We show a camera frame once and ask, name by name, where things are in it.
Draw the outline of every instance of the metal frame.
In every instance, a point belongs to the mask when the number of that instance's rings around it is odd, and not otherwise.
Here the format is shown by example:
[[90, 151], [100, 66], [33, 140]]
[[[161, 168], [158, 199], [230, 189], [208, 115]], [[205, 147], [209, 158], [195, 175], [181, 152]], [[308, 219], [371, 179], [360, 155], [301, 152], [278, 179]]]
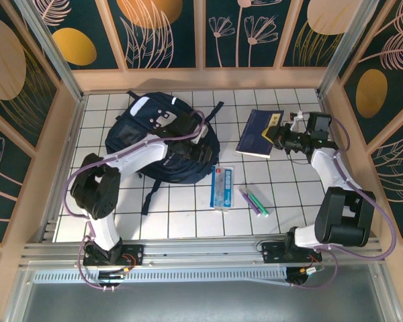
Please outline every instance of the metal frame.
[[373, 263], [369, 271], [385, 321], [403, 321], [403, 311], [394, 290], [386, 263]]
[[73, 73], [67, 64], [66, 60], [62, 57], [61, 52], [55, 41], [52, 39], [48, 27], [43, 23], [42, 18], [38, 14], [38, 10], [33, 1], [27, 0], [13, 0], [21, 11], [22, 16], [27, 21], [27, 24], [33, 31], [33, 34], [42, 45], [46, 55], [48, 55], [51, 63], [54, 65], [57, 73], [69, 88], [72, 96], [80, 101], [82, 99], [82, 90], [79, 87]]
[[[265, 267], [262, 254], [255, 249], [260, 241], [283, 240], [284, 235], [257, 235], [245, 237], [185, 238], [125, 241], [125, 244], [144, 245], [144, 261], [137, 270]], [[382, 253], [377, 238], [370, 238], [364, 248], [352, 248], [366, 256]], [[19, 262], [20, 268], [28, 268], [32, 262], [60, 261], [74, 264], [79, 243], [27, 244]], [[367, 264], [342, 252], [335, 253], [341, 264]], [[305, 263], [269, 264], [274, 266], [301, 266]]]
[[[124, 283], [135, 282], [205, 282], [246, 280], [288, 286], [283, 279], [289, 266], [304, 263], [264, 264], [262, 254], [255, 249], [260, 241], [281, 240], [284, 235], [220, 237], [193, 239], [158, 239], [127, 241], [143, 244], [144, 261], [134, 268]], [[379, 255], [382, 250], [377, 238], [370, 238], [364, 248], [353, 248], [358, 254]], [[19, 263], [13, 296], [9, 300], [5, 321], [22, 321], [33, 284], [83, 283], [76, 262], [78, 243], [27, 244]], [[341, 252], [334, 252], [340, 265], [367, 265]], [[324, 253], [326, 265], [333, 265]], [[401, 321], [403, 317], [391, 282], [384, 277], [384, 261], [370, 262], [373, 279], [386, 321]], [[85, 270], [85, 277], [95, 281], [98, 268]]]
[[341, 42], [337, 46], [337, 49], [328, 64], [324, 77], [322, 78], [318, 89], [318, 96], [320, 98], [325, 97], [331, 85], [336, 80], [341, 68], [353, 51], [361, 34], [364, 32], [367, 18], [376, 10], [378, 2], [379, 0], [364, 0], [361, 2], [357, 13], [349, 25], [347, 32], [343, 35]]
[[82, 123], [83, 114], [85, 107], [87, 105], [88, 98], [83, 96], [79, 102], [76, 103], [75, 110], [71, 119], [71, 126], [67, 133], [67, 141], [62, 149], [62, 154], [60, 161], [58, 163], [58, 169], [55, 173], [54, 180], [52, 181], [52, 187], [48, 200], [46, 202], [45, 211], [40, 222], [40, 228], [33, 238], [33, 242], [41, 242], [44, 239], [44, 233], [48, 221], [51, 219], [56, 219], [61, 208], [61, 194], [59, 193], [66, 179], [69, 177], [69, 171], [71, 168], [72, 158], [69, 156], [73, 155], [75, 151], [75, 146], [78, 139], [79, 128]]

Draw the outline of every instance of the blue book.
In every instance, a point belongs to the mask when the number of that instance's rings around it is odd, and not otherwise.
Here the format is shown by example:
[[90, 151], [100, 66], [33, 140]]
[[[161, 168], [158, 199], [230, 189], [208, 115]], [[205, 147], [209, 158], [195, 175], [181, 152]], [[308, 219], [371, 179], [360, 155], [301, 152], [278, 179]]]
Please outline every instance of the blue book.
[[262, 133], [269, 126], [279, 125], [282, 116], [283, 111], [259, 111], [258, 109], [253, 109], [236, 147], [236, 152], [270, 158], [273, 144], [266, 140]]

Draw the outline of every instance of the yellow label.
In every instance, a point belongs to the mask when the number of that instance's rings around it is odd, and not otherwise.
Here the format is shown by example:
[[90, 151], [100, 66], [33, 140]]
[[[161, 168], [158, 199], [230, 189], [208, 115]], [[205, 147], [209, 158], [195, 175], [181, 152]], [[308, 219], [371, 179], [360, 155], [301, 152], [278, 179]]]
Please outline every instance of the yellow label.
[[281, 113], [273, 113], [270, 118], [269, 127], [276, 126], [279, 123], [280, 118], [281, 118]]

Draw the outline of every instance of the marker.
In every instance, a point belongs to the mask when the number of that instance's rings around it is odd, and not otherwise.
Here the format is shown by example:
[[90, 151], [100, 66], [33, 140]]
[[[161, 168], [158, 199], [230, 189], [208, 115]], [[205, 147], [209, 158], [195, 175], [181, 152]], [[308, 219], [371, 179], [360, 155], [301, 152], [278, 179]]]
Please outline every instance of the marker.
[[254, 202], [254, 204], [256, 204], [258, 206], [258, 208], [260, 208], [260, 210], [264, 216], [269, 215], [269, 212], [266, 210], [266, 208], [264, 208], [263, 205], [258, 201], [258, 199], [255, 198], [255, 196], [252, 193], [250, 193], [249, 191], [248, 191], [248, 196], [249, 196], [249, 198], [251, 198], [251, 200]]
[[258, 209], [258, 207], [253, 203], [251, 198], [242, 189], [239, 189], [239, 192], [243, 199], [251, 206], [252, 210], [257, 214], [257, 216], [261, 215], [260, 209]]

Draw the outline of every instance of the white tile floor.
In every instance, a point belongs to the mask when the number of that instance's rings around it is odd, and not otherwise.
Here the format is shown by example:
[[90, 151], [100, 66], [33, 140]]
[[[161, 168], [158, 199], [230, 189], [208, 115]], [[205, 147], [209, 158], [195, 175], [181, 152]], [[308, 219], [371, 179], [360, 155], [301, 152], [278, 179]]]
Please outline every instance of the white tile floor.
[[[148, 177], [133, 174], [121, 184], [115, 220], [123, 239], [161, 239], [180, 237], [215, 237], [285, 233], [295, 225], [312, 224], [324, 196], [315, 170], [303, 154], [273, 150], [270, 159], [242, 156], [235, 152], [252, 109], [284, 110], [285, 113], [319, 111], [313, 89], [256, 89], [236, 91], [172, 92], [195, 109], [208, 115], [214, 104], [224, 106], [212, 120], [220, 140], [220, 164], [234, 167], [234, 208], [228, 213], [214, 211], [210, 204], [211, 176], [197, 184], [163, 183], [153, 196], [150, 213], [141, 216], [143, 200], [153, 185]], [[90, 95], [73, 160], [75, 171], [89, 153], [105, 154], [104, 141], [115, 117], [132, 99], [125, 94]], [[247, 184], [270, 213], [257, 217], [238, 193]], [[73, 198], [71, 209], [79, 213]], [[63, 210], [60, 214], [55, 242], [79, 242], [87, 226]]]

